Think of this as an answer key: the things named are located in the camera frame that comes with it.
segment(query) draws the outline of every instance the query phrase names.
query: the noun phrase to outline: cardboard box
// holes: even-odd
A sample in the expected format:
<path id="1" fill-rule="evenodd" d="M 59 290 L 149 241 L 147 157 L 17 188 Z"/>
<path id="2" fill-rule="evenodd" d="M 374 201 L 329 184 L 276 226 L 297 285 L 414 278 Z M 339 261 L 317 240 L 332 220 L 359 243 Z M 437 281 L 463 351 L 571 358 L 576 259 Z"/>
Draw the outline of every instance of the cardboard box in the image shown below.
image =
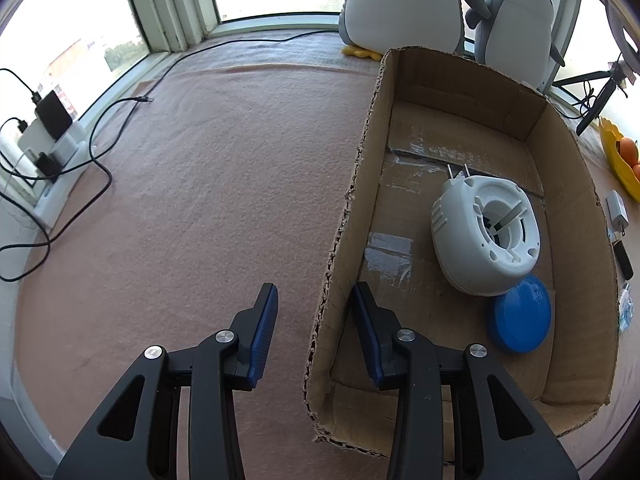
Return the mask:
<path id="1" fill-rule="evenodd" d="M 447 283 L 433 249 L 430 209 L 446 164 L 516 182 L 540 228 L 534 269 L 554 304 L 543 344 L 500 353 L 486 334 L 489 298 Z M 607 224 L 574 135 L 553 106 L 474 62 L 423 48 L 392 50 L 358 147 L 314 321 L 304 381 L 318 438 L 389 456 L 397 393 L 369 379 L 346 309 L 357 280 L 380 306 L 434 343 L 480 342 L 501 362 L 557 435 L 609 402 L 618 352 L 617 283 Z M 444 391 L 445 460 L 453 460 Z"/>

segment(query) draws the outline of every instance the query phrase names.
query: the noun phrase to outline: white wall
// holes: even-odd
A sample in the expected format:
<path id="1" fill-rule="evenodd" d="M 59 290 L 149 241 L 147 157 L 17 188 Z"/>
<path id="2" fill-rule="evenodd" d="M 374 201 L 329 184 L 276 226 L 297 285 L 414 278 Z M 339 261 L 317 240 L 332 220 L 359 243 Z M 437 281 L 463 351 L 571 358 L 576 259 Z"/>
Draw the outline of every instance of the white wall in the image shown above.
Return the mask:
<path id="1" fill-rule="evenodd" d="M 0 246 L 31 243 L 37 227 L 7 201 L 0 203 Z M 0 253 L 3 276 L 24 270 L 28 250 Z M 15 314 L 20 282 L 0 282 L 0 420 L 28 462 L 43 478 L 51 478 L 62 453 L 31 404 L 14 366 Z"/>

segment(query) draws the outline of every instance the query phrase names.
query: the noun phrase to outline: black device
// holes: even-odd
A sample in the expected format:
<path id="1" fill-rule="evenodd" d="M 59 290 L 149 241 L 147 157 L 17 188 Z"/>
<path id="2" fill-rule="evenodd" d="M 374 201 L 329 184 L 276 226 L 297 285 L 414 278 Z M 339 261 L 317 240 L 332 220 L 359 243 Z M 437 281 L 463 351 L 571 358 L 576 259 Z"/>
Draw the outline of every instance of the black device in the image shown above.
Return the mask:
<path id="1" fill-rule="evenodd" d="M 38 168 L 44 176 L 48 176 L 52 182 L 55 182 L 58 179 L 58 175 L 60 174 L 60 171 L 62 171 L 60 163 L 43 152 L 40 152 L 38 155 L 35 165 L 36 168 Z"/>
<path id="2" fill-rule="evenodd" d="M 147 348 L 107 394 L 69 447 L 54 480 L 175 480 L 180 388 L 191 387 L 191 480 L 244 479 L 233 390 L 262 377 L 278 314 L 265 283 L 228 330 L 174 352 Z"/>
<path id="3" fill-rule="evenodd" d="M 451 388 L 456 480 L 578 480 L 542 416 L 480 344 L 464 351 L 434 345 L 378 307 L 366 282 L 350 308 L 367 372 L 398 392 L 388 480 L 442 478 L 442 394 Z"/>
<path id="4" fill-rule="evenodd" d="M 62 137 L 73 123 L 65 105 L 53 90 L 36 104 L 36 115 L 53 140 Z"/>
<path id="5" fill-rule="evenodd" d="M 616 255 L 616 260 L 620 265 L 625 280 L 630 280 L 634 276 L 634 268 L 631 266 L 631 261 L 629 260 L 628 254 L 626 254 L 622 240 L 613 242 L 613 253 Z"/>

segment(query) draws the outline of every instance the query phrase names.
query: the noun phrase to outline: metal screw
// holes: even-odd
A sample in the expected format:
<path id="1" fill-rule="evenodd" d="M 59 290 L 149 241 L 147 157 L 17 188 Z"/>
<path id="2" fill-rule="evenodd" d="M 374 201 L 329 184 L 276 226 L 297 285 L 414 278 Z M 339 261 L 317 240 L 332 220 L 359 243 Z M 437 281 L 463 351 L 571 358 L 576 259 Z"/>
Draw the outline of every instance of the metal screw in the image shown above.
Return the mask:
<path id="1" fill-rule="evenodd" d="M 219 343 L 229 343 L 234 340 L 235 334 L 231 330 L 221 330 L 216 334 L 216 341 Z"/>
<path id="2" fill-rule="evenodd" d="M 469 353 L 473 357 L 484 357 L 486 355 L 486 348 L 481 344 L 473 344 L 469 347 Z"/>
<path id="3" fill-rule="evenodd" d="M 415 339 L 415 332 L 408 328 L 401 328 L 396 334 L 400 341 L 413 341 Z"/>
<path id="4" fill-rule="evenodd" d="M 150 346 L 145 350 L 145 357 L 147 359 L 156 359 L 162 355 L 162 348 L 158 345 Z"/>

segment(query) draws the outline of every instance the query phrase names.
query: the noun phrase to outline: charging cable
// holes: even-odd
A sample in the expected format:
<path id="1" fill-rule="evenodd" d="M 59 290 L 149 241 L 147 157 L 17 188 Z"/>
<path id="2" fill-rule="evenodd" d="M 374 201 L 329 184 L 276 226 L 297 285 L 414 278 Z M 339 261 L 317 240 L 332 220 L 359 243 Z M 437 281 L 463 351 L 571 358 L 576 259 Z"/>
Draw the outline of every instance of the charging cable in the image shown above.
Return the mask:
<path id="1" fill-rule="evenodd" d="M 27 83 L 25 83 L 22 78 L 17 75 L 17 73 L 15 73 L 13 70 L 9 69 L 9 68 L 0 68 L 0 72 L 8 72 L 9 74 L 11 74 L 12 76 L 14 76 L 18 81 L 20 81 L 20 83 L 22 83 L 22 85 L 29 91 L 31 92 L 31 101 L 33 102 L 33 104 L 38 104 L 40 101 L 42 101 L 42 97 L 40 96 L 39 93 L 34 92 L 31 87 L 29 85 L 27 85 Z"/>

